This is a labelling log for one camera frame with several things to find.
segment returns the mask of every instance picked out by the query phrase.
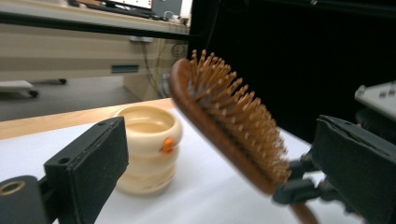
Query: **floor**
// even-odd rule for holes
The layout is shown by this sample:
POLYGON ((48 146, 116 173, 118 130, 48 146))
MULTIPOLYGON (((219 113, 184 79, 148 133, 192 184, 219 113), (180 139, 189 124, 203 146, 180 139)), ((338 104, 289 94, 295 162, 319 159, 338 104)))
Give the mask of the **floor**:
POLYGON ((141 100, 123 86, 122 77, 69 78, 29 81, 38 91, 0 92, 0 121, 123 105, 141 100))

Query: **hairbrush bristle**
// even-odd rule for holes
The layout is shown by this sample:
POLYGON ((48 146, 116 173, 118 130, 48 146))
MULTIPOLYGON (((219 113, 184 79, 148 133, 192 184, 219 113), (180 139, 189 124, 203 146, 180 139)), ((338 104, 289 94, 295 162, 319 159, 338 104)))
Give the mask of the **hairbrush bristle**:
POLYGON ((275 120, 254 91, 214 53, 191 56, 189 93, 274 185, 290 176, 287 149, 275 120))

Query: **computer monitor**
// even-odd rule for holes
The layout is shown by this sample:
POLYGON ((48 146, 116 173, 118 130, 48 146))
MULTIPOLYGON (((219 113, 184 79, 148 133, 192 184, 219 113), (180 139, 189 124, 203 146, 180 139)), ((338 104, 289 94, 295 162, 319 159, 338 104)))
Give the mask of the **computer monitor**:
POLYGON ((145 10, 152 10, 152 0, 101 0, 106 3, 108 7, 114 7, 116 5, 130 8, 138 8, 145 10))

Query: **hairbrush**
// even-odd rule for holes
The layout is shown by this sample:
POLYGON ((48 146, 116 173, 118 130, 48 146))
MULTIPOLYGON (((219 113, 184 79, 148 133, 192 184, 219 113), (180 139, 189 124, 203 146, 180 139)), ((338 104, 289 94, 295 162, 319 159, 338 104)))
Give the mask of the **hairbrush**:
MULTIPOLYGON (((260 191, 273 195, 291 170, 276 121, 254 91, 214 53, 180 59, 171 98, 187 119, 260 191)), ((318 223, 305 203, 290 205, 303 223, 318 223)))

